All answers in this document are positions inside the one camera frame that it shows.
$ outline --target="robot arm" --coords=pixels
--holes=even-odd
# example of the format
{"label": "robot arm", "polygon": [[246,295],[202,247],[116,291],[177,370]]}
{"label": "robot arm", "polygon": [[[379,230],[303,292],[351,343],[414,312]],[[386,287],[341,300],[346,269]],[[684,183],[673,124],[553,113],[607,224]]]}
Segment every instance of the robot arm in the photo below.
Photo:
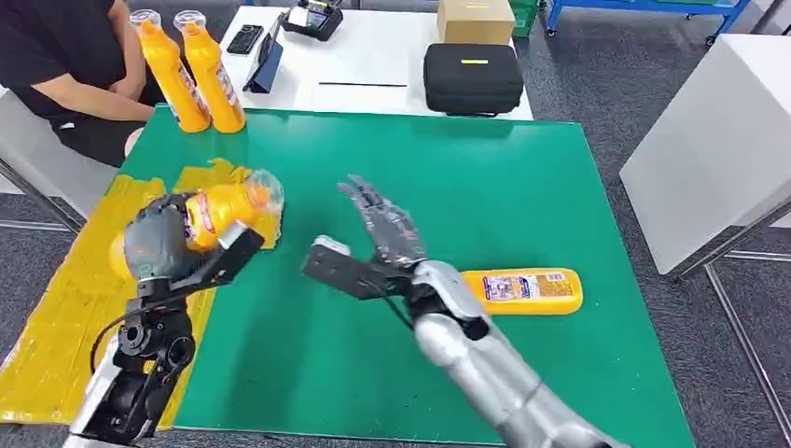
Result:
{"label": "robot arm", "polygon": [[[237,221],[215,250],[189,250],[186,198],[157,199],[124,231],[123,256],[138,279],[137,297],[96,338],[93,376],[64,448],[134,446],[154,434],[179,375],[195,354],[187,296],[230,282],[263,243]],[[120,328],[94,369],[96,348],[116,324]]]}
{"label": "robot arm", "polygon": [[377,253],[351,258],[326,236],[313,244],[303,272],[360,300],[402,296],[423,354],[443,369],[508,446],[622,448],[583,420],[541,381],[483,312],[450,264],[425,258],[409,217],[367,182],[341,184],[366,223]]}

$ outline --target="lying bottle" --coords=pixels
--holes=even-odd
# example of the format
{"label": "lying bottle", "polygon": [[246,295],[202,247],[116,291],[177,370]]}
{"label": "lying bottle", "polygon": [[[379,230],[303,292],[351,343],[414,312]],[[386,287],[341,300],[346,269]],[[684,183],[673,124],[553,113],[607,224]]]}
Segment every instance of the lying bottle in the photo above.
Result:
{"label": "lying bottle", "polygon": [[215,129],[221,133],[240,131],[245,124],[244,109],[222,64],[222,50],[206,32],[206,17],[198,11],[181,11],[173,25],[184,37],[184,53]]}
{"label": "lying bottle", "polygon": [[462,277],[488,315],[568,315],[582,306],[582,284],[570,269],[466,271]]}
{"label": "lying bottle", "polygon": [[[239,220],[253,229],[264,214],[279,219],[283,210],[283,187],[266,170],[255,170],[241,182],[214,185],[188,196],[184,213],[187,248],[205,253],[219,244],[219,237]],[[131,278],[126,261],[124,231],[110,244],[110,266],[123,278]]]}
{"label": "lying bottle", "polygon": [[152,9],[140,9],[130,15],[129,21],[140,36],[143,55],[178,126],[185,133],[199,133],[208,128],[209,111],[181,62],[178,45],[162,31],[160,14]]}

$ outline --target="green crate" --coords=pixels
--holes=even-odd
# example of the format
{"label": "green crate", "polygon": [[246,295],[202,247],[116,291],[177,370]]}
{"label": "green crate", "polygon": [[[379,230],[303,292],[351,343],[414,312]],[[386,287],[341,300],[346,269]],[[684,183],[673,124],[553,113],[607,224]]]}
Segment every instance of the green crate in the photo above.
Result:
{"label": "green crate", "polygon": [[514,11],[514,32],[511,35],[529,36],[535,21],[535,13],[538,11],[538,4],[535,1],[511,0],[511,10]]}

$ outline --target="yellow mat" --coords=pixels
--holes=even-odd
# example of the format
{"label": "yellow mat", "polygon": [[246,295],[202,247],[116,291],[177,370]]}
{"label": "yellow mat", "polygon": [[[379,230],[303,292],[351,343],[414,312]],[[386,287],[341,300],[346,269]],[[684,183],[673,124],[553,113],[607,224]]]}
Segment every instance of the yellow mat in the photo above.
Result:
{"label": "yellow mat", "polygon": [[[211,163],[211,167],[185,167],[173,192],[240,180],[249,173],[221,159]],[[90,379],[93,340],[107,322],[123,313],[126,300],[134,297],[134,282],[110,269],[110,242],[138,210],[165,192],[161,179],[119,175],[97,203],[0,368],[0,422],[72,422]],[[280,236],[280,217],[262,218],[256,230],[266,238],[265,248],[274,247]],[[210,289],[187,298],[199,347],[214,295]],[[107,333],[97,359],[112,333]],[[190,372],[187,368],[181,375],[160,428],[173,424]]]}

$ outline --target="person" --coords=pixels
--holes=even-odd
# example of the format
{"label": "person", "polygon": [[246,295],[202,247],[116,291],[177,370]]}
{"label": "person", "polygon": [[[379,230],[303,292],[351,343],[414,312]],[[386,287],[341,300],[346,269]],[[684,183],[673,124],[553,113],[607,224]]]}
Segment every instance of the person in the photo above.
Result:
{"label": "person", "polygon": [[164,101],[123,0],[0,0],[0,85],[61,142],[119,167]]}

